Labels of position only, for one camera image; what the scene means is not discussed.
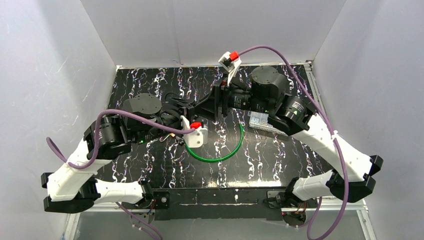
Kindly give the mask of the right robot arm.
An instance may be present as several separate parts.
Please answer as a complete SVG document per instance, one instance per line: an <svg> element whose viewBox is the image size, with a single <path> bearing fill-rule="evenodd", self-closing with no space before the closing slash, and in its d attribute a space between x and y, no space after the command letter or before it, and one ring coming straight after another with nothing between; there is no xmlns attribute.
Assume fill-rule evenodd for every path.
<svg viewBox="0 0 424 240"><path fill-rule="evenodd" d="M332 166L332 170L320 175L293 178L284 200L301 203L334 196L355 203L373 193L374 174L384 162L380 156L360 152L332 131L311 100L288 91L288 77L276 68L256 67L249 78L250 85L245 85L225 75L194 104L194 115L217 120L230 109L266 113L272 127L306 144Z"/></svg>

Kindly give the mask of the small brass padlock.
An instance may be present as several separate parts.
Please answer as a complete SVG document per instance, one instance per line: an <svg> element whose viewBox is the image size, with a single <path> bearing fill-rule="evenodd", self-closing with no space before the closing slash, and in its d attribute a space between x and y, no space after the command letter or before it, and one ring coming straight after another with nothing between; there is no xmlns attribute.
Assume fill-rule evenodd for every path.
<svg viewBox="0 0 424 240"><path fill-rule="evenodd" d="M174 138L176 136L175 133L169 133L166 136L163 136L159 139L161 143L165 142L168 138Z"/></svg>

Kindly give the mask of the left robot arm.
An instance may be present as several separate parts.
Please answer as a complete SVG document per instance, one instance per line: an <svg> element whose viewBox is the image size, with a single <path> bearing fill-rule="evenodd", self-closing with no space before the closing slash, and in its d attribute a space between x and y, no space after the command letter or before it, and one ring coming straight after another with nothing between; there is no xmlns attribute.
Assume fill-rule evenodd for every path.
<svg viewBox="0 0 424 240"><path fill-rule="evenodd" d="M134 144L173 135L180 143L198 148L206 142L207 133L203 123L190 122L182 112L164 109L161 100L152 94L141 93L127 99L121 109L101 112L69 157L64 157L47 138L63 165L41 175L41 186L47 189L44 210L75 214L96 204L114 202L149 208L155 194L147 181L103 181L96 178L99 169L130 153Z"/></svg>

